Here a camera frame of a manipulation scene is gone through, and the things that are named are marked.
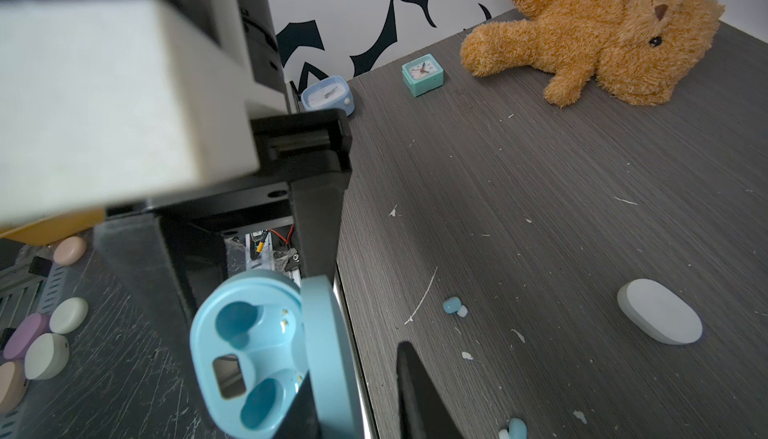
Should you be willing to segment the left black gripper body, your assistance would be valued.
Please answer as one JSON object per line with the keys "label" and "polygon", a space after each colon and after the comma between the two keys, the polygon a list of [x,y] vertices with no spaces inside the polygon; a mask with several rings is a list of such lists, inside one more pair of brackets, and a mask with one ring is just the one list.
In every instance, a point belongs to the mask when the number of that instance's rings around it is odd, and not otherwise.
{"label": "left black gripper body", "polygon": [[227,237],[292,225],[290,183],[328,172],[351,176],[352,134],[340,109],[254,119],[253,143],[261,161],[254,173],[198,191],[119,207],[107,219],[157,214]]}

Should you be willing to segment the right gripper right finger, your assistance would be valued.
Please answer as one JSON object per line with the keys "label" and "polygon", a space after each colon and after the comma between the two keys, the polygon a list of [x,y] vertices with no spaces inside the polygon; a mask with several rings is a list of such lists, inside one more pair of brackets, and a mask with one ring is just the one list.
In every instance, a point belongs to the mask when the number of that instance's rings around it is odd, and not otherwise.
{"label": "right gripper right finger", "polygon": [[402,438],[463,437],[410,342],[398,344],[396,373]]}

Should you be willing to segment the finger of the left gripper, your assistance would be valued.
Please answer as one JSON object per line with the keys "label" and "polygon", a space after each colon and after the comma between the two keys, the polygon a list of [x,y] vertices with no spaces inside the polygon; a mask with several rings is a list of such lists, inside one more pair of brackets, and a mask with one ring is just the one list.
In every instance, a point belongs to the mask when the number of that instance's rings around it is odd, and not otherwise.
{"label": "finger of the left gripper", "polygon": [[325,276],[330,283],[334,282],[349,179],[348,172],[328,172],[290,183],[303,277]]}
{"label": "finger of the left gripper", "polygon": [[138,214],[98,225],[95,246],[163,339],[185,384],[197,391],[190,329],[199,307],[227,278],[222,236],[172,217]]}

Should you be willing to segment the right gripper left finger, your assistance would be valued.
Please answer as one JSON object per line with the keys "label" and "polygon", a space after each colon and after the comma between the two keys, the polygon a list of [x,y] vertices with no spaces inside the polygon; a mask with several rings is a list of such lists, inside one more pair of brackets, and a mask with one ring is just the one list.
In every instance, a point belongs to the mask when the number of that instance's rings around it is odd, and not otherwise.
{"label": "right gripper left finger", "polygon": [[283,418],[274,439],[320,439],[321,429],[314,402],[311,376],[302,382],[299,391]]}

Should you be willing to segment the blue earbud charging case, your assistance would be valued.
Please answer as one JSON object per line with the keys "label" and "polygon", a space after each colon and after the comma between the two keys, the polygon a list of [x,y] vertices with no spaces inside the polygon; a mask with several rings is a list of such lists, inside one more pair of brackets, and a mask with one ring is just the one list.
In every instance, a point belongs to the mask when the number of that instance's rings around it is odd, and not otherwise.
{"label": "blue earbud charging case", "polygon": [[277,437],[305,391],[322,437],[363,437],[351,340],[326,277],[237,274],[203,302],[189,341],[206,408],[226,434]]}

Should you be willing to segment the white earbud charging case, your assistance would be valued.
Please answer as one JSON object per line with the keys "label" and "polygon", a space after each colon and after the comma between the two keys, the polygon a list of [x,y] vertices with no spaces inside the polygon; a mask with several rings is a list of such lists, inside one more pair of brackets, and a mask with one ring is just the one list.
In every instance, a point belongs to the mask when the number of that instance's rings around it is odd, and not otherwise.
{"label": "white earbud charging case", "polygon": [[662,344],[693,344],[703,335],[694,309],[657,281],[639,278],[626,283],[617,293],[617,303],[631,322]]}

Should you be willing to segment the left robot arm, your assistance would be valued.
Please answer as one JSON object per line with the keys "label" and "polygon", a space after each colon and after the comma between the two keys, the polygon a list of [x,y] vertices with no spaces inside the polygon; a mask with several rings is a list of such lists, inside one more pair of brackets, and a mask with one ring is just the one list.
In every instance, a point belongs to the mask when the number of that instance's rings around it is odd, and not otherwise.
{"label": "left robot arm", "polygon": [[188,387],[224,237],[289,220],[335,272],[340,112],[291,113],[268,0],[1,0],[1,224],[101,208],[95,243]]}

